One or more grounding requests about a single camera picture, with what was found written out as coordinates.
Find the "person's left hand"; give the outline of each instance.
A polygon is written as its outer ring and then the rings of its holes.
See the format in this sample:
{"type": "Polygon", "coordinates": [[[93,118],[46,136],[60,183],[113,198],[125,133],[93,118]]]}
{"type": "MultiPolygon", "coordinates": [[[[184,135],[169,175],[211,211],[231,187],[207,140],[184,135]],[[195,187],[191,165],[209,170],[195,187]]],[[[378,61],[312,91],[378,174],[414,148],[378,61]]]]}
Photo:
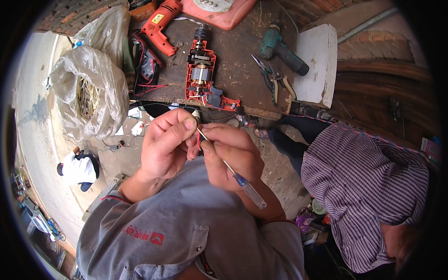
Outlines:
{"type": "Polygon", "coordinates": [[[172,178],[187,158],[194,159],[198,152],[192,146],[196,127],[196,119],[184,109],[171,110],[155,118],[143,140],[141,179],[150,182],[172,178]]]}

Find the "transparent screwdriver handle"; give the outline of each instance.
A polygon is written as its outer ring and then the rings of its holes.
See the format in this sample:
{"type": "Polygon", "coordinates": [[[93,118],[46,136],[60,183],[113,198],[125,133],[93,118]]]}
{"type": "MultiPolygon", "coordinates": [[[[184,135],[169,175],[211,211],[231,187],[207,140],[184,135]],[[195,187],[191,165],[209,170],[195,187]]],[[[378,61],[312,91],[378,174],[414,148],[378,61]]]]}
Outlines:
{"type": "Polygon", "coordinates": [[[247,196],[249,196],[249,198],[255,203],[255,205],[258,206],[258,208],[266,208],[267,204],[264,199],[257,193],[254,187],[244,177],[235,172],[233,174],[233,178],[237,180],[243,191],[247,196]]]}

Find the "gray polo shirt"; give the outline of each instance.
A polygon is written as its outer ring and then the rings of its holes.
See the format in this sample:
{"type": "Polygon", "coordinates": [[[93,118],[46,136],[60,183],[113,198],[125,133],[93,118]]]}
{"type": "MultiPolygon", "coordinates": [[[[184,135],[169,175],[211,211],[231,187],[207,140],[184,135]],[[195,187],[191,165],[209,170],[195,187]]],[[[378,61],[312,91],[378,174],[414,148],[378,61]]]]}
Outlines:
{"type": "Polygon", "coordinates": [[[118,192],[92,212],[76,261],[86,279],[175,279],[191,263],[210,279],[304,278],[300,230],[258,227],[234,193],[212,186],[203,157],[160,192],[129,204],[118,192]]]}

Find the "white board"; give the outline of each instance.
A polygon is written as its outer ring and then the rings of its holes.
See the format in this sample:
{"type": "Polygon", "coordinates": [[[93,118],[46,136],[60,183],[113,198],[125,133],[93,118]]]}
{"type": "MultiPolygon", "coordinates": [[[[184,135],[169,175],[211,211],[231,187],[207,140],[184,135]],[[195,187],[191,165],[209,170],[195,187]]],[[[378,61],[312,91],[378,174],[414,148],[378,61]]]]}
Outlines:
{"type": "Polygon", "coordinates": [[[296,54],[310,67],[305,76],[294,75],[297,100],[330,108],[336,81],[336,29],[326,23],[300,33],[296,54]]]}

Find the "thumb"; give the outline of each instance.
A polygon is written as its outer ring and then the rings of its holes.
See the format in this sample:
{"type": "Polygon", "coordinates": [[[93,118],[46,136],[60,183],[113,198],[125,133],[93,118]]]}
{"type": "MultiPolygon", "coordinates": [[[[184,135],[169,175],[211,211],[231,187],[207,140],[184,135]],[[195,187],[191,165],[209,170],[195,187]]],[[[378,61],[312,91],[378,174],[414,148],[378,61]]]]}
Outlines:
{"type": "Polygon", "coordinates": [[[204,150],[204,163],[210,184],[214,186],[225,185],[228,180],[227,166],[217,155],[212,143],[204,140],[201,142],[201,147],[204,150]]]}
{"type": "Polygon", "coordinates": [[[193,117],[170,127],[164,134],[154,142],[155,151],[162,154],[169,154],[174,151],[182,142],[190,138],[196,131],[197,123],[193,117]]]}

